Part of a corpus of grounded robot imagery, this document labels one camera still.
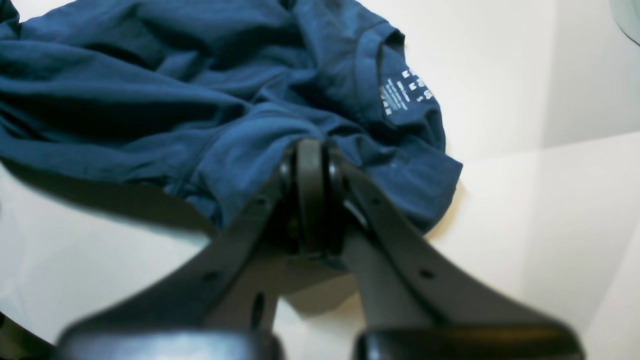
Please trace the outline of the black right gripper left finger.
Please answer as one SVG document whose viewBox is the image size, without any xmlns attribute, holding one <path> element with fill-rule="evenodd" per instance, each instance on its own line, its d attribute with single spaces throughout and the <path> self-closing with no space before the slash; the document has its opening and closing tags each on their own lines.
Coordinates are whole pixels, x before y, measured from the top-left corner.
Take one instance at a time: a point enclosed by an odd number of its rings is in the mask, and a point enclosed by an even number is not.
<svg viewBox="0 0 640 360">
<path fill-rule="evenodd" d="M 290 146 L 212 243 L 176 271 L 70 326 L 55 360 L 284 360 L 274 317 L 304 248 L 297 177 L 313 141 Z"/>
</svg>

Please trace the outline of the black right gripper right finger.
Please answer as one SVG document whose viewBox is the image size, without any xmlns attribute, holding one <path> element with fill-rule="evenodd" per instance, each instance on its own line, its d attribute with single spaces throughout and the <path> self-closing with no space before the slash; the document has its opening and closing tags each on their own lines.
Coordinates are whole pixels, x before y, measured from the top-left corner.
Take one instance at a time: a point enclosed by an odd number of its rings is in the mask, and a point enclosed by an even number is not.
<svg viewBox="0 0 640 360">
<path fill-rule="evenodd" d="M 569 326 L 450 262 L 338 149 L 311 141 L 311 251 L 355 275 L 356 360 L 583 360 Z"/>
</svg>

